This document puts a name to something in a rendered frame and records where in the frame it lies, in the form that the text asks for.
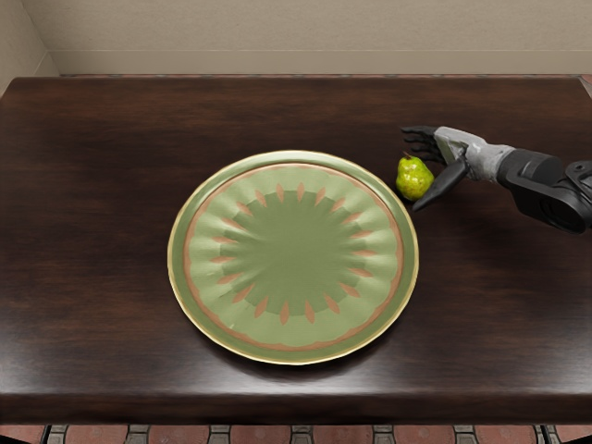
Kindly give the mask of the green pear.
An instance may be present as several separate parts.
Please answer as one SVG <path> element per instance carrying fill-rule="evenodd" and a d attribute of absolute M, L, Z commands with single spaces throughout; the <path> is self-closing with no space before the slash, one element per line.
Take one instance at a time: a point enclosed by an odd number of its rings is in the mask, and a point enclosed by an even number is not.
<path fill-rule="evenodd" d="M 416 202 L 426 194 L 435 177 L 419 157 L 403 154 L 398 164 L 396 189 L 403 198 Z"/>

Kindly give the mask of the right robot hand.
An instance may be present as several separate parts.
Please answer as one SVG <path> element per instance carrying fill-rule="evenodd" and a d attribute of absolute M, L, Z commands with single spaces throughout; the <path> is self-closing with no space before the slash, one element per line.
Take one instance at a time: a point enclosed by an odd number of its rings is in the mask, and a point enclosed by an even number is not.
<path fill-rule="evenodd" d="M 448 127 L 411 126 L 401 129 L 408 133 L 404 140 L 415 143 L 412 150 L 424 161 L 445 165 L 444 170 L 426 194 L 413 205 L 419 211 L 451 190 L 464 177 L 473 180 L 497 181 L 502 160 L 514 148 L 504 144 L 489 144 L 474 134 Z"/>

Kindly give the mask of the green patterned plate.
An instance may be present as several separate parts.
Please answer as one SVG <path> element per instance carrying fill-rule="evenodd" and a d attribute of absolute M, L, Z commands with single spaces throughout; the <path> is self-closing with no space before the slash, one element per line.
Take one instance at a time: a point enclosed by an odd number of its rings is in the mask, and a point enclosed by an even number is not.
<path fill-rule="evenodd" d="M 404 205 L 374 174 L 330 154 L 280 151 L 195 190 L 167 267 L 183 312 L 214 343 L 255 361 L 315 364 L 393 324 L 419 249 Z"/>

